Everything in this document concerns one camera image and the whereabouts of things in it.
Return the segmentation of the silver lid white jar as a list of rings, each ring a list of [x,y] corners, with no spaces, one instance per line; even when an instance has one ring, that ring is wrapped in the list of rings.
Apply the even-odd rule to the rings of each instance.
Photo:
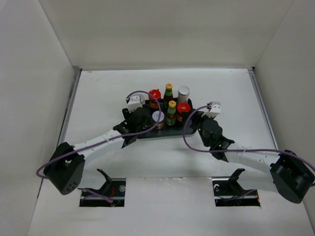
[[[136,98],[139,100],[140,104],[145,104],[145,97],[142,94],[136,94]]]

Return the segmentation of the red lid sauce jar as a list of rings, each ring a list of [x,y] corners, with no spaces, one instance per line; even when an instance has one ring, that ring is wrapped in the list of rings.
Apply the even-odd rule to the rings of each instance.
[[[157,110],[161,99],[159,89],[152,89],[149,91],[149,105],[153,110]]]

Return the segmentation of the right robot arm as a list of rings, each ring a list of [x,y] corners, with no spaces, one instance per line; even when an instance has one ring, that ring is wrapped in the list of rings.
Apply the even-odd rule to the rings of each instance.
[[[280,194],[299,204],[315,185],[314,167],[290,150],[250,149],[226,138],[213,117],[193,111],[187,118],[202,143],[217,160],[243,165],[225,182],[229,191],[242,196],[251,190]]]

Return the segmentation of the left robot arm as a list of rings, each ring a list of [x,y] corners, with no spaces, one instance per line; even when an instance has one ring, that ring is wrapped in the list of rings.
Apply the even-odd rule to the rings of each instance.
[[[60,144],[51,161],[44,168],[45,176],[62,195],[67,195],[76,188],[94,190],[105,196],[110,192],[110,183],[103,179],[105,172],[86,169],[87,165],[112,151],[120,150],[136,141],[137,132],[152,126],[149,109],[137,108],[129,117],[107,133],[80,144]]]

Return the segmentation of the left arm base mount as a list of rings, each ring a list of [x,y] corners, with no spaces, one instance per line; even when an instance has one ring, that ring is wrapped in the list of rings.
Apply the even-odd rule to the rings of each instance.
[[[124,207],[126,194],[126,179],[111,178],[102,169],[97,169],[105,182],[99,189],[88,188],[82,190],[80,197],[80,207]]]

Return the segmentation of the yellow cap chili bottle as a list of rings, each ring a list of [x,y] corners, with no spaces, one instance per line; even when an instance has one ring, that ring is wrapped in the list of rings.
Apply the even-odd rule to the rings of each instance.
[[[173,100],[173,85],[171,83],[167,83],[165,85],[165,92],[163,97],[163,104],[165,107],[168,106],[168,103]]]

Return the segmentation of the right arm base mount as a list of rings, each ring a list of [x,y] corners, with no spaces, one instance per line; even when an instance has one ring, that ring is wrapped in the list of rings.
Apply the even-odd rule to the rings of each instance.
[[[238,183],[245,169],[237,169],[229,177],[212,178],[215,206],[217,207],[260,207],[258,191],[245,190]]]

